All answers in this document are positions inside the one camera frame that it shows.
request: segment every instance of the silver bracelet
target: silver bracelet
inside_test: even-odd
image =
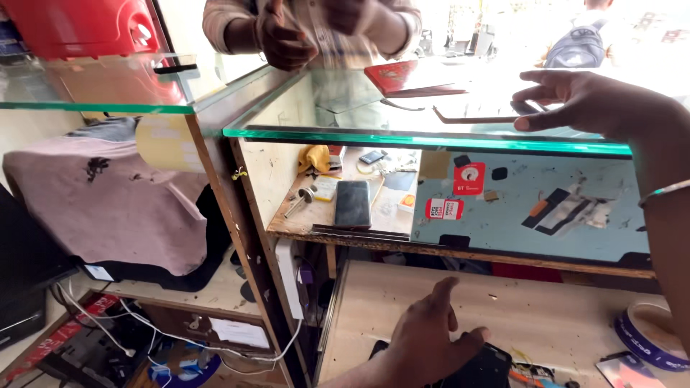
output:
[[[685,180],[683,182],[674,183],[674,184],[672,184],[670,186],[666,186],[664,188],[659,188],[658,190],[654,190],[650,194],[647,194],[647,196],[643,197],[638,202],[638,206],[641,208],[644,208],[644,205],[647,203],[649,198],[658,197],[659,195],[672,193],[674,191],[677,191],[677,190],[680,190],[681,188],[686,188],[686,187],[690,187],[690,180]]]

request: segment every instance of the hand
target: hand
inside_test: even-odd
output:
[[[687,109],[674,99],[592,72],[536,70],[521,73],[520,78],[539,85],[515,93],[513,101],[564,103],[549,112],[518,118],[515,129],[523,132],[570,126],[629,142],[666,137],[655,130],[671,130],[688,120]]]
[[[285,71],[299,70],[319,51],[313,46],[303,46],[306,38],[304,32],[284,26],[283,0],[270,0],[257,19],[259,47],[264,51],[269,65]]]
[[[345,35],[362,35],[371,28],[383,5],[378,0],[324,0],[326,23]]]
[[[457,319],[451,307],[451,291],[458,278],[438,282],[430,295],[412,304],[402,315],[383,352],[390,376],[399,387],[422,387],[450,376],[482,349],[490,332],[479,327],[455,342],[449,331],[457,331]]]

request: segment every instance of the person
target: person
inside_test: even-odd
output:
[[[206,0],[203,28],[217,52],[263,52],[281,70],[365,68],[380,56],[399,59],[419,40],[413,2]]]
[[[597,68],[602,65],[621,66],[620,52],[625,46],[625,27],[609,12],[612,5],[613,0],[584,0],[586,11],[570,22],[561,25],[551,34],[552,40],[547,42],[546,50],[537,67]],[[584,35],[591,35],[590,32],[595,31],[598,33],[598,37],[584,37]]]
[[[690,185],[690,112],[676,100],[591,72],[536,70],[520,75],[536,86],[515,93],[515,101],[564,103],[560,108],[516,119],[522,132],[571,126],[630,145],[640,197],[678,182]],[[644,218],[652,263],[671,307],[673,325],[690,353],[690,260],[686,256],[690,186],[649,197]],[[479,352],[487,328],[449,340],[457,319],[450,294],[457,278],[446,278],[412,304],[395,326],[391,345],[368,362],[320,388],[417,388],[447,377]]]

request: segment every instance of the backpack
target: backpack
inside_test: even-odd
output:
[[[544,68],[598,68],[606,57],[599,30],[607,23],[597,20],[591,26],[574,27],[559,39],[546,56]]]

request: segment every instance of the computer monitor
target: computer monitor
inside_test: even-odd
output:
[[[76,272],[67,253],[0,184],[0,349],[45,326],[46,287]]]

